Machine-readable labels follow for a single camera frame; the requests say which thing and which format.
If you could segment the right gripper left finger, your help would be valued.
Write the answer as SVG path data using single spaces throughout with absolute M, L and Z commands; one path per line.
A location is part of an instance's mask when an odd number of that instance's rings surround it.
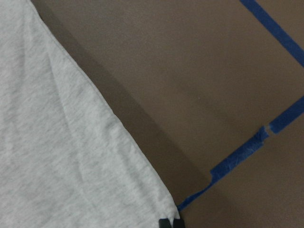
M 159 228 L 172 228 L 168 218 L 159 219 Z

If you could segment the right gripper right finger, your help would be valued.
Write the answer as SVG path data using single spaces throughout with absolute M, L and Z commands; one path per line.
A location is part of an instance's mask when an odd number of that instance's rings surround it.
M 184 220 L 182 218 L 175 218 L 173 220 L 173 228 L 185 228 Z

